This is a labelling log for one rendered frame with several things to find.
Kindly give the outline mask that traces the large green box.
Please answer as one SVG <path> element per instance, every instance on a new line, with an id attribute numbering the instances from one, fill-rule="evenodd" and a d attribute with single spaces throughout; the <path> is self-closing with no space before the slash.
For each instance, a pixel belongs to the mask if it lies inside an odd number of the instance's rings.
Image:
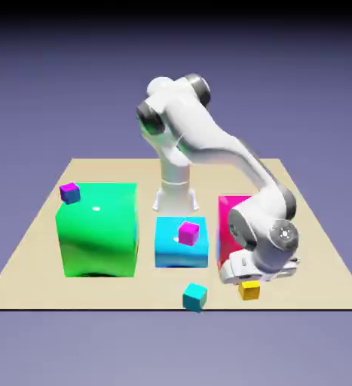
<path id="1" fill-rule="evenodd" d="M 133 277 L 139 246 L 137 184 L 78 183 L 80 201 L 55 216 L 66 277 Z"/>

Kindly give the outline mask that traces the small magenta cube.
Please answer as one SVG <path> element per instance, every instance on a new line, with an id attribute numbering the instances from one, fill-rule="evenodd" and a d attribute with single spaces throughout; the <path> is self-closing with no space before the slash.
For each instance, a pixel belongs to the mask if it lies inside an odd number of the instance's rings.
<path id="1" fill-rule="evenodd" d="M 178 229 L 178 242 L 187 246 L 194 246 L 199 238 L 200 226 L 193 222 L 183 222 Z"/>

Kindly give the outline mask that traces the small yellow cube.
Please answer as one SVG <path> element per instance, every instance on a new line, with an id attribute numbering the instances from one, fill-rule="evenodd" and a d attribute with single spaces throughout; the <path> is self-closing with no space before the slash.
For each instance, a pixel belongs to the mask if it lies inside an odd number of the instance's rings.
<path id="1" fill-rule="evenodd" d="M 259 299 L 260 283 L 257 280 L 243 281 L 238 284 L 238 292 L 244 301 Z"/>

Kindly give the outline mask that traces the small teal cube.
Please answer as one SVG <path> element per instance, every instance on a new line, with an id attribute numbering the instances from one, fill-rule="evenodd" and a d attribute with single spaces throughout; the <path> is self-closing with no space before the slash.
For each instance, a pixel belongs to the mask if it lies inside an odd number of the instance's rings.
<path id="1" fill-rule="evenodd" d="M 183 308 L 201 312 L 207 302 L 207 288 L 196 283 L 190 283 L 182 294 Z"/>

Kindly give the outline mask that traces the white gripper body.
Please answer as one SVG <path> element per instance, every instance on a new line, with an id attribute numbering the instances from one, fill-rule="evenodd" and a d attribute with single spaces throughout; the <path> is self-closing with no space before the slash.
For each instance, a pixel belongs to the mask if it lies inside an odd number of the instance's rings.
<path id="1" fill-rule="evenodd" d="M 253 254 L 248 250 L 238 250 L 219 269 L 221 282 L 224 284 L 239 284 L 244 281 L 271 281 L 277 278 L 290 277 L 296 273 L 299 259 L 291 257 L 285 265 L 275 273 L 267 273 L 257 268 L 253 261 Z"/>

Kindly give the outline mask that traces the small purple cube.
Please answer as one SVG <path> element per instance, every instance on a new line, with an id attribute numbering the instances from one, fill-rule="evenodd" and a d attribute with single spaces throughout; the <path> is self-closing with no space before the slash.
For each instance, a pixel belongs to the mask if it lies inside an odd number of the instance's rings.
<path id="1" fill-rule="evenodd" d="M 60 186 L 60 197 L 66 204 L 73 204 L 81 200 L 80 188 L 73 182 Z"/>

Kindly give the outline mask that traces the large pink box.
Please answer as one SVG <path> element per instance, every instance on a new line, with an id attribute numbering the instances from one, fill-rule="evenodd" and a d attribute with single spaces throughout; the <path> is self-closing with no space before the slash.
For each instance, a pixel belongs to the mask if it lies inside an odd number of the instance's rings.
<path id="1" fill-rule="evenodd" d="M 218 197 L 218 225 L 216 241 L 216 261 L 220 270 L 231 253 L 242 250 L 229 231 L 228 215 L 232 207 L 250 198 L 249 195 L 220 195 Z"/>

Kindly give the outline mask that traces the large cyan box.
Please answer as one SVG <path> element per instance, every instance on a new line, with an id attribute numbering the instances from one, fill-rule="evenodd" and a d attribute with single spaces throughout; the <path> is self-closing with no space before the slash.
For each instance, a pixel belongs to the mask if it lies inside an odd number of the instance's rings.
<path id="1" fill-rule="evenodd" d="M 179 228 L 196 224 L 198 238 L 192 246 L 179 242 Z M 155 229 L 156 268 L 206 268 L 209 238 L 204 217 L 158 217 Z"/>

